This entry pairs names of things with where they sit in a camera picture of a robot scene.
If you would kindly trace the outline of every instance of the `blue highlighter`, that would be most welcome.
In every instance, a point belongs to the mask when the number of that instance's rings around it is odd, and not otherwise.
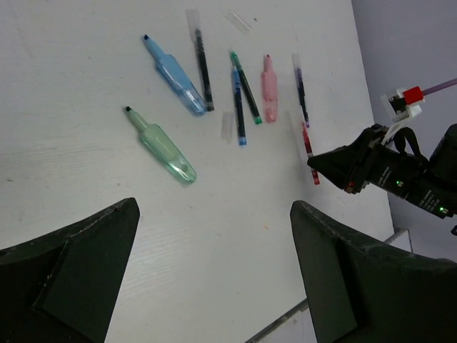
[[[144,35],[143,38],[146,48],[156,60],[157,71],[170,84],[174,92],[178,94],[184,106],[196,116],[205,114],[205,101],[177,60],[172,55],[165,54],[160,46],[147,35]]]

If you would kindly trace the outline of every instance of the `green highlighter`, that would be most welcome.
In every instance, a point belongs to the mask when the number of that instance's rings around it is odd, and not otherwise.
[[[168,138],[159,125],[149,124],[138,113],[126,107],[127,117],[140,133],[140,140],[164,164],[169,173],[180,182],[191,184],[197,178],[192,166],[187,162],[176,145]]]

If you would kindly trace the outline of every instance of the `pink marker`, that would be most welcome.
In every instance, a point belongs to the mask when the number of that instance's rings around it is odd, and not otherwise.
[[[278,78],[273,70],[270,55],[265,56],[262,73],[263,112],[266,121],[273,123],[278,118]]]

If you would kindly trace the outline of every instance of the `highlighter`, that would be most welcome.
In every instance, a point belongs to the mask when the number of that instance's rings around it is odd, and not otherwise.
[[[263,112],[268,123],[274,123],[278,118],[278,77],[273,70],[270,55],[265,56],[262,73]]]
[[[156,124],[149,124],[129,106],[125,110],[127,117],[138,129],[141,142],[164,164],[169,173],[180,182],[188,184],[194,182],[197,178],[194,168],[187,162],[161,127]]]
[[[169,83],[184,106],[196,116],[205,114],[205,101],[201,98],[177,60],[172,55],[165,54],[161,47],[147,35],[144,35],[143,39],[146,48],[156,61],[157,71]]]

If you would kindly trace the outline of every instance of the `pen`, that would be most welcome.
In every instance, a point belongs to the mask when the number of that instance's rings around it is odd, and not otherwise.
[[[270,55],[265,56],[262,73],[263,111],[266,121],[273,123],[278,118],[278,77],[273,70]]]
[[[238,69],[233,67],[233,97],[235,100],[236,123],[238,125],[238,143],[246,145],[246,130],[244,128],[243,102],[241,100],[241,85]]]
[[[179,96],[184,106],[196,116],[206,113],[206,105],[177,60],[165,54],[161,47],[147,35],[144,44],[156,61],[156,69]]]
[[[305,86],[303,85],[303,77],[301,75],[300,56],[298,54],[292,54],[292,61],[298,89],[298,99],[300,101],[301,110],[303,111],[303,116],[305,117],[306,127],[309,128],[309,116],[306,111]]]
[[[238,55],[235,53],[235,51],[230,50],[230,57],[235,65],[236,69],[238,70],[240,81],[241,81],[241,87],[243,87],[244,95],[246,95],[246,99],[248,100],[249,108],[251,109],[252,117],[254,118],[254,122],[256,124],[262,124],[262,118],[260,117],[260,114],[257,109],[256,101],[254,100],[254,97],[252,95],[251,88],[249,87],[248,84],[248,79],[246,78],[246,75],[244,74],[243,67],[241,66],[240,60],[238,58]]]
[[[308,158],[310,158],[313,156],[313,149],[311,148],[311,140],[309,139],[308,129],[303,121],[301,122],[301,128],[303,130],[303,141],[305,143],[306,154],[308,155]],[[319,181],[317,171],[311,168],[311,174],[313,175],[314,184],[320,184],[321,182]]]
[[[159,125],[148,123],[140,113],[135,112],[130,106],[125,108],[125,112],[131,123],[139,131],[141,142],[164,164],[171,175],[180,182],[189,184],[196,180],[197,174],[194,168]]]
[[[198,9],[186,10],[187,22],[191,33],[192,41],[195,44],[197,59],[199,61],[200,75],[204,88],[204,97],[208,111],[214,110],[213,94],[209,82],[208,65],[206,64],[205,48],[203,46],[203,37],[201,35],[200,15]]]

